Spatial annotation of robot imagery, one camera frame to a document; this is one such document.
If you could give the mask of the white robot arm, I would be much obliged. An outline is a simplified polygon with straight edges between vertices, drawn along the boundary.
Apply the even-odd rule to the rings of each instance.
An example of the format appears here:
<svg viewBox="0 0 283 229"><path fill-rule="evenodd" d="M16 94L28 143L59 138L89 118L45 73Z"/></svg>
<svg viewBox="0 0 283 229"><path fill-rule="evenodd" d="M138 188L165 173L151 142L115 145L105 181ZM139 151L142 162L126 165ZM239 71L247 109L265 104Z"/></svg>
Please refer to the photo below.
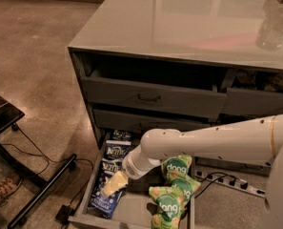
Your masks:
<svg viewBox="0 0 283 229"><path fill-rule="evenodd" d="M283 229L283 114L195 131L151 129L122 161L103 188L108 197L139 179L164 160L191 155L225 161L270 165L264 212L259 229Z"/></svg>

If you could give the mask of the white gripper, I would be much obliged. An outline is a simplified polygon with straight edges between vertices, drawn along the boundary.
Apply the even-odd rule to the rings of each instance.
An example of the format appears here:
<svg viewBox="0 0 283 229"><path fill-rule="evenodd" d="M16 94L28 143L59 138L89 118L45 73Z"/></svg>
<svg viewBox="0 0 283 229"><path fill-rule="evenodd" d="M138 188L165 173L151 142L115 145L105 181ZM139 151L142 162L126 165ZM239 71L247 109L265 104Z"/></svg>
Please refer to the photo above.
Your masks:
<svg viewBox="0 0 283 229"><path fill-rule="evenodd" d="M131 179L139 179L146 175L153 168L160 166L159 159L147 157L138 145L130 151L122 161L124 172L116 172L105 184L101 193L104 197L109 197L118 190L124 188L128 184L128 177Z"/></svg>

